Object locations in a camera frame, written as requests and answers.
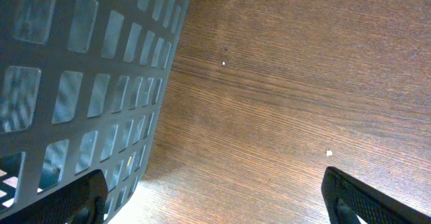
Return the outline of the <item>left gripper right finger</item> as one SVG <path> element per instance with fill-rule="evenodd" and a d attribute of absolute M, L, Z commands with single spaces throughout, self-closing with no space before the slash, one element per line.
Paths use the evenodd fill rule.
<path fill-rule="evenodd" d="M 430 223 L 430 217 L 353 176 L 327 167 L 321 192 L 330 223 Z"/>

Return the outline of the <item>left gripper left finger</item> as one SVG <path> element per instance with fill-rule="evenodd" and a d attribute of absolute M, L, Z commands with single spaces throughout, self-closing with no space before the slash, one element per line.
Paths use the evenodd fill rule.
<path fill-rule="evenodd" d="M 104 221 L 108 187 L 102 170 L 94 170 L 4 217 L 2 223 L 96 223 Z"/>

